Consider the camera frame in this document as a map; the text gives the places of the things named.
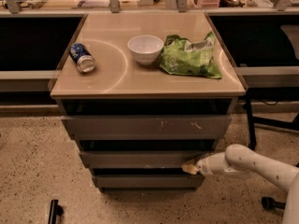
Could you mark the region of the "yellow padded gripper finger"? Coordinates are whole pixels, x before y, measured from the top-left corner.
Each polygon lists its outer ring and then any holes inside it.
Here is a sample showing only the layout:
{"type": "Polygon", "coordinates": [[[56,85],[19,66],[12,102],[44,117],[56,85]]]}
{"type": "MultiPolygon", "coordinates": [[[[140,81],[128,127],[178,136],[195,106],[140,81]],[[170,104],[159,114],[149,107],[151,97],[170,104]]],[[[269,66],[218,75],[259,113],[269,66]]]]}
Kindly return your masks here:
{"type": "Polygon", "coordinates": [[[196,163],[196,160],[185,161],[181,164],[181,169],[187,174],[196,175],[199,172],[196,163]]]}

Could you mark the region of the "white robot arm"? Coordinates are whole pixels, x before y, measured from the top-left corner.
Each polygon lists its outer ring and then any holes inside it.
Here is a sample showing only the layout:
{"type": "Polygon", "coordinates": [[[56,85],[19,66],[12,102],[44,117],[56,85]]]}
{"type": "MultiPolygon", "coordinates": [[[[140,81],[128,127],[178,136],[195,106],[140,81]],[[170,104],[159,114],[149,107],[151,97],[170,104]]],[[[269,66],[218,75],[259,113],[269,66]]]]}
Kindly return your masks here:
{"type": "Polygon", "coordinates": [[[226,175],[233,178],[250,178],[255,173],[287,193],[285,203],[262,197],[265,209],[283,209],[282,224],[299,224],[299,168],[260,155],[248,147],[233,144],[224,152],[207,153],[181,164],[185,173],[226,175]]]}

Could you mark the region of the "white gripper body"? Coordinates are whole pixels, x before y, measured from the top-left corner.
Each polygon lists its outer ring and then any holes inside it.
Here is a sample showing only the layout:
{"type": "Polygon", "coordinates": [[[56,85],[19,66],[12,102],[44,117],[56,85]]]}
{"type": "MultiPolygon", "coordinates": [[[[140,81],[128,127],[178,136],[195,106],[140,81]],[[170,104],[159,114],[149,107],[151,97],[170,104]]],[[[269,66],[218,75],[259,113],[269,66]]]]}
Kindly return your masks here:
{"type": "Polygon", "coordinates": [[[206,154],[197,161],[195,166],[201,175],[219,175],[224,173],[224,170],[228,167],[228,162],[225,153],[220,152],[206,154]]]}

